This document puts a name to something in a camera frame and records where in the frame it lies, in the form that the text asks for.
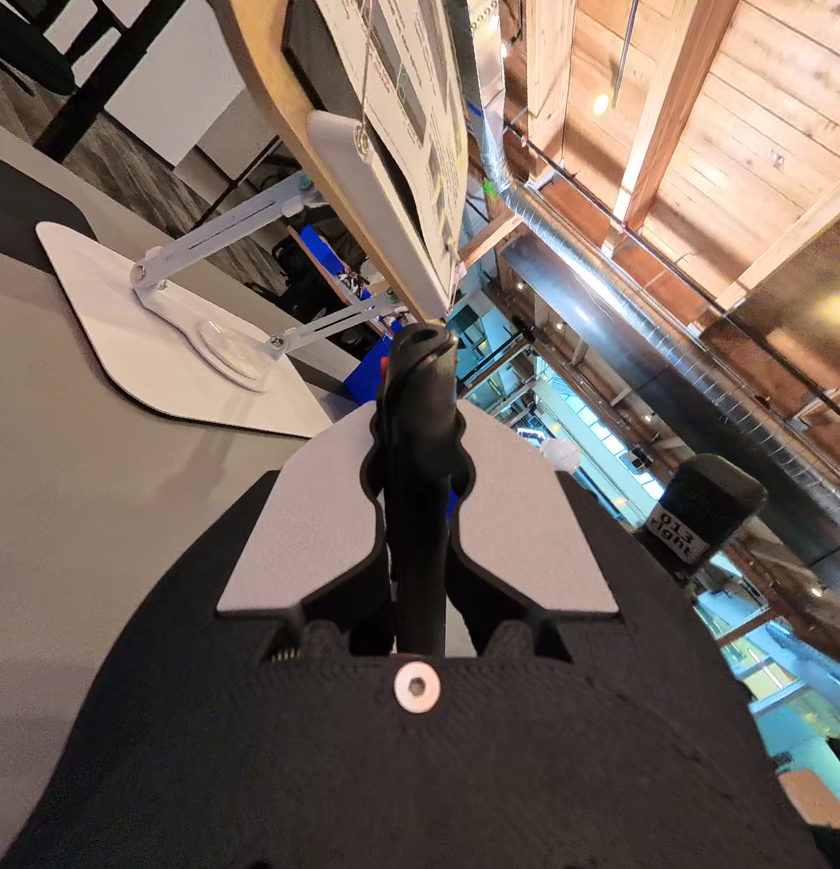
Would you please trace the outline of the white metal document stand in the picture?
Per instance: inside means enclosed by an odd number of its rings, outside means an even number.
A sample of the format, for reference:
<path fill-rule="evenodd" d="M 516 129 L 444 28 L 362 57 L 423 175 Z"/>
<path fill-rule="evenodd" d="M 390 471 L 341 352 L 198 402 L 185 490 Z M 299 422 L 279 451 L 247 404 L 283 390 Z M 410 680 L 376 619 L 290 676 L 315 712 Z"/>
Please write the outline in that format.
<path fill-rule="evenodd" d="M 394 289 L 353 301 L 307 325 L 269 334 L 173 281 L 209 255 L 281 216 L 322 202 L 322 191 L 298 171 L 140 260 L 106 248 L 60 223 L 35 233 L 96 357 L 132 398 L 178 419 L 311 439 L 331 420 L 288 354 L 374 317 L 401 312 L 414 298 L 434 319 L 451 293 L 435 276 L 408 227 L 369 129 L 323 111 L 307 117 L 307 134 L 347 203 L 370 224 L 383 255 L 407 268 Z"/>

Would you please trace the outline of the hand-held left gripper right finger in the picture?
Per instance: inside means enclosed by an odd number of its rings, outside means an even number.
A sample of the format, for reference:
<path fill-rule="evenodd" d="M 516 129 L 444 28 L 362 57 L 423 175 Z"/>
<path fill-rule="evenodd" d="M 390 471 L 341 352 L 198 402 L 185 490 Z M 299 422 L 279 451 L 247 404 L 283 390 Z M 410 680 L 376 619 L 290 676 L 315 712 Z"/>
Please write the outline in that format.
<path fill-rule="evenodd" d="M 476 655 L 511 622 L 534 651 L 566 655 L 559 624 L 619 620 L 613 591 L 540 449 L 469 401 L 456 411 L 447 598 Z"/>

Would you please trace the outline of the printed instruction sheet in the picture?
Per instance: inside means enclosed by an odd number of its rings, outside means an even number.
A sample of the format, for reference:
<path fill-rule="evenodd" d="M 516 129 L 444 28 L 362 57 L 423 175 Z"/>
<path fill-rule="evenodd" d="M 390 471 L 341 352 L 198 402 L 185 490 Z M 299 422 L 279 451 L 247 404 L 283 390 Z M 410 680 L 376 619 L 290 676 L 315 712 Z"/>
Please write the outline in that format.
<path fill-rule="evenodd" d="M 368 124 L 394 158 L 444 293 L 467 192 L 467 129 L 441 1 L 318 1 Z"/>

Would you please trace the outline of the wooden board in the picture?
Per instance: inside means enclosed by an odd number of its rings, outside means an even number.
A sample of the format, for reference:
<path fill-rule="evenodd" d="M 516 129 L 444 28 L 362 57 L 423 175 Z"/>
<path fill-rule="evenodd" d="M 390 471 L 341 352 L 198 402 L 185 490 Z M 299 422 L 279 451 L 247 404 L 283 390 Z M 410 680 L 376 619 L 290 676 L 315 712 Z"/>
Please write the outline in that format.
<path fill-rule="evenodd" d="M 346 195 L 336 186 L 334 176 L 323 168 L 322 158 L 317 157 L 311 147 L 306 122 L 315 107 L 283 50 L 290 3 L 229 1 L 210 2 L 210 6 L 257 108 L 322 191 L 328 204 L 377 267 L 388 286 L 394 290 L 406 278 L 407 268 L 397 265 L 393 256 L 382 254 L 378 244 L 372 241 L 370 224 L 360 218 L 357 207 L 347 203 Z M 427 255 L 422 237 L 409 219 L 408 229 Z M 460 262 L 457 253 L 451 298 L 444 317 L 432 318 L 427 306 L 417 305 L 412 297 L 403 303 L 421 320 L 446 319 L 453 307 L 461 279 Z"/>

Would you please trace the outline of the wooden table with black legs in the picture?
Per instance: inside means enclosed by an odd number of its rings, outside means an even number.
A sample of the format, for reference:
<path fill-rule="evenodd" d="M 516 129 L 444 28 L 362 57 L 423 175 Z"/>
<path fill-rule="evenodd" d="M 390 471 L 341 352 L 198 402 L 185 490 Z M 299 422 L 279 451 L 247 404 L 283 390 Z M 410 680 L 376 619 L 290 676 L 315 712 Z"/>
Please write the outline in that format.
<path fill-rule="evenodd" d="M 132 23 L 125 26 L 106 2 L 96 2 L 95 20 L 105 22 L 106 16 L 110 16 L 109 27 L 117 30 L 120 37 L 83 85 L 58 110 L 35 140 L 34 148 L 62 163 L 183 5 L 183 1 L 147 2 Z"/>

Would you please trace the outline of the black backing panel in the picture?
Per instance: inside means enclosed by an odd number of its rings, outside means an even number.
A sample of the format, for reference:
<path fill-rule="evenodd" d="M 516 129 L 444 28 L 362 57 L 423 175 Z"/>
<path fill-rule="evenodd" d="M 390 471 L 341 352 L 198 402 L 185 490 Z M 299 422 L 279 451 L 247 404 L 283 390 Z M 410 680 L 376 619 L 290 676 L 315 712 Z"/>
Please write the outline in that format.
<path fill-rule="evenodd" d="M 348 79 L 317 2 L 290 3 L 283 50 L 315 107 L 307 134 L 328 167 L 340 180 L 349 170 L 379 177 L 378 185 L 395 202 L 394 209 L 401 208 L 420 234 L 406 179 L 368 124 L 364 103 Z"/>

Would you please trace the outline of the small blue storage bin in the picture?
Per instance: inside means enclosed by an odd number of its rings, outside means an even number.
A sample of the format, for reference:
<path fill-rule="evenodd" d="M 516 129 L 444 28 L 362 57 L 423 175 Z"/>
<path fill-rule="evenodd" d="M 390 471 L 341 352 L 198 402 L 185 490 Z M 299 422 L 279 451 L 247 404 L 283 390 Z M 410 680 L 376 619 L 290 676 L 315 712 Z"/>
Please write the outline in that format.
<path fill-rule="evenodd" d="M 320 235 L 314 227 L 306 225 L 300 231 L 299 237 L 310 255 L 323 268 L 324 272 L 344 289 L 344 292 L 358 300 L 365 300 L 370 297 L 367 285 L 361 276 L 350 269 L 348 264 L 336 254 L 325 237 Z"/>

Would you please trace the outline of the blue plastic bin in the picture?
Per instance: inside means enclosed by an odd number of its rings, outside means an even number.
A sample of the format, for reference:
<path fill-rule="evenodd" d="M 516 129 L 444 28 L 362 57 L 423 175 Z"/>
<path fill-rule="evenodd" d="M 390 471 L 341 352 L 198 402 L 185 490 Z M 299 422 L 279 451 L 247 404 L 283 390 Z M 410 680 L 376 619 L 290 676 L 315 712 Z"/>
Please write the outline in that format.
<path fill-rule="evenodd" d="M 389 357 L 392 341 L 392 337 L 382 336 L 344 381 L 349 395 L 357 404 L 376 401 L 378 389 L 384 381 L 382 360 Z"/>

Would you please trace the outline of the black office chair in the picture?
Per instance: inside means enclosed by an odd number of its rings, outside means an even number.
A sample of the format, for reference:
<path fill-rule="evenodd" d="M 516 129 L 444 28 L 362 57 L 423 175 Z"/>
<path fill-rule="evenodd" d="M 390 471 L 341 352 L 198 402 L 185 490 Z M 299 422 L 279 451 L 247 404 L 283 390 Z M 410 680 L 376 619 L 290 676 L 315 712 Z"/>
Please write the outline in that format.
<path fill-rule="evenodd" d="M 20 72 L 56 95 L 72 95 L 77 84 L 71 64 L 34 25 L 0 2 L 0 69 L 27 93 Z"/>

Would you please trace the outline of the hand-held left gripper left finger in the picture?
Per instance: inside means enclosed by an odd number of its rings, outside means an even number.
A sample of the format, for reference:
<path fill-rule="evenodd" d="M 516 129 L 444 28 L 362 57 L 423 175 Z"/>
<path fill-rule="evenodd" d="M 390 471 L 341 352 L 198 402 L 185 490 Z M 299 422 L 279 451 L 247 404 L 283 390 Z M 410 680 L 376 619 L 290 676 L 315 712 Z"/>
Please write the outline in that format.
<path fill-rule="evenodd" d="M 219 616 L 274 616 L 298 636 L 334 623 L 357 654 L 392 646 L 375 402 L 309 440 L 277 475 L 217 603 Z"/>

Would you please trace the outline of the black remote control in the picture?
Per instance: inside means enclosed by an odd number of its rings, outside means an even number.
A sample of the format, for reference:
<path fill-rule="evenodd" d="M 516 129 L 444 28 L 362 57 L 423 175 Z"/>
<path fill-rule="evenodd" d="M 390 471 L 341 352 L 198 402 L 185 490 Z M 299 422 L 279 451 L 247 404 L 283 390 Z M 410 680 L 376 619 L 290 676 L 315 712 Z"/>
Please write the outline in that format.
<path fill-rule="evenodd" d="M 395 644 L 441 657 L 446 646 L 447 507 L 456 453 L 456 336 L 416 323 L 393 340 L 379 407 Z"/>

